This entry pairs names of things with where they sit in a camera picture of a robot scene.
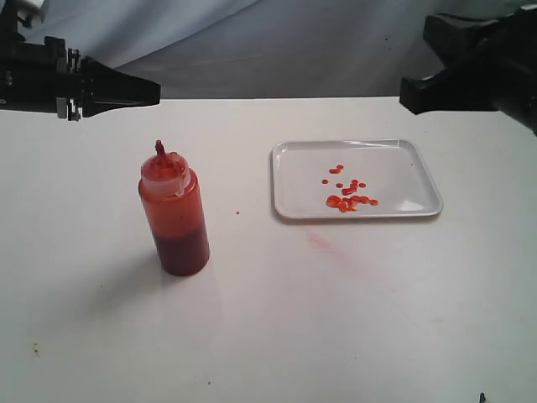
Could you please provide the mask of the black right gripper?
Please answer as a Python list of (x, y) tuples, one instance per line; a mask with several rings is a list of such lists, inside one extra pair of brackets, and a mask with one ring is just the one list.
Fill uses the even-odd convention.
[(536, 130), (536, 5), (503, 16), (437, 13), (425, 19), (423, 40), (448, 69), (422, 79), (403, 77), (399, 103), (414, 115), (499, 111)]

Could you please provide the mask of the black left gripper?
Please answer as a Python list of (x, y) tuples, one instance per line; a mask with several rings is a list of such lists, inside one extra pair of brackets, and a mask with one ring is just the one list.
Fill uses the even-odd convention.
[(158, 105), (161, 85), (123, 74), (47, 36), (32, 44), (19, 33), (32, 22), (18, 16), (16, 1), (1, 9), (1, 109), (52, 113), (78, 121), (82, 116), (129, 107)]

